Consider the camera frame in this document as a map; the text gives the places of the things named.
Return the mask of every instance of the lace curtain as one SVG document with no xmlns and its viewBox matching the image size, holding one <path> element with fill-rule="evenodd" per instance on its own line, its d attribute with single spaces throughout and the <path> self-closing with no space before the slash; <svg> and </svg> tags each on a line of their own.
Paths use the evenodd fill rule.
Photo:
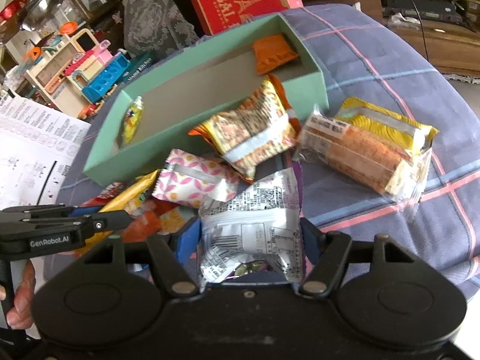
<svg viewBox="0 0 480 360">
<path fill-rule="evenodd" d="M 198 40 L 174 0 L 129 0 L 125 7 L 125 48 L 132 56 L 155 51 L 163 59 Z"/>
</svg>

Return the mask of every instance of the toy kitchen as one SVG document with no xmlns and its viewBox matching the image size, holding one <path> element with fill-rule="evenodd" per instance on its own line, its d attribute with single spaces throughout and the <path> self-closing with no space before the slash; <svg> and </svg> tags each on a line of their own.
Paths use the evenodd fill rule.
<svg viewBox="0 0 480 360">
<path fill-rule="evenodd" d="M 88 29 L 74 36 L 58 36 L 41 50 L 38 61 L 25 71 L 25 78 L 45 101 L 61 112 L 81 119 L 103 104 L 130 62 L 118 52 L 112 55 L 110 42 L 98 42 Z"/>
</svg>

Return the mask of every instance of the screw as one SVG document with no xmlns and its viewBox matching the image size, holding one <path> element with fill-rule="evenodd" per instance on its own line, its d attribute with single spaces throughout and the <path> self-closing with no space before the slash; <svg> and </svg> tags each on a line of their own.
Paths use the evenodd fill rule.
<svg viewBox="0 0 480 360">
<path fill-rule="evenodd" d="M 189 295 L 196 289 L 197 286 L 190 281 L 179 281 L 172 285 L 172 291 L 180 295 Z"/>
<path fill-rule="evenodd" d="M 247 299 L 251 299 L 251 298 L 255 298 L 255 291 L 252 291 L 252 290 L 246 290 L 246 291 L 243 291 L 243 296 L 246 297 Z"/>
<path fill-rule="evenodd" d="M 302 288 L 311 294 L 321 294 L 322 292 L 325 292 L 327 285 L 321 281 L 310 280 L 304 283 Z"/>
</svg>

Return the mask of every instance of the eiffel tower logo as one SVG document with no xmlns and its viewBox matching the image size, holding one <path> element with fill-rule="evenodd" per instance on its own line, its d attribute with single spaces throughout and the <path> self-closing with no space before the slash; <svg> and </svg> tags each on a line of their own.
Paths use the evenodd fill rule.
<svg viewBox="0 0 480 360">
<path fill-rule="evenodd" d="M 247 1 L 243 1 L 243 0 L 237 1 L 237 0 L 235 0 L 234 2 L 237 3 L 238 6 L 240 7 L 240 10 L 238 11 L 238 13 L 242 13 L 247 8 L 251 7 L 252 5 L 254 5 L 256 3 L 259 3 L 260 1 L 263 1 L 263 0 L 247 0 Z"/>
</svg>

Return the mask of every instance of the blue plaid blanket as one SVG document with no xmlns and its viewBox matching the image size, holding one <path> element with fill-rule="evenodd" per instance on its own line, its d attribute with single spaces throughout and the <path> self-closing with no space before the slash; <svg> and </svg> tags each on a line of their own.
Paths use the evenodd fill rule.
<svg viewBox="0 0 480 360">
<path fill-rule="evenodd" d="M 480 122 L 453 87 L 393 32 L 347 5 L 285 11 L 325 74 L 333 115 L 349 96 L 440 130 L 426 191 L 412 223 L 398 206 L 325 166 L 303 164 L 303 213 L 321 231 L 357 240 L 388 233 L 460 286 L 480 288 Z M 102 187 L 82 174 L 108 102 L 93 121 L 62 186 L 59 203 L 80 204 Z M 352 266 L 347 276 L 368 266 Z"/>
</svg>

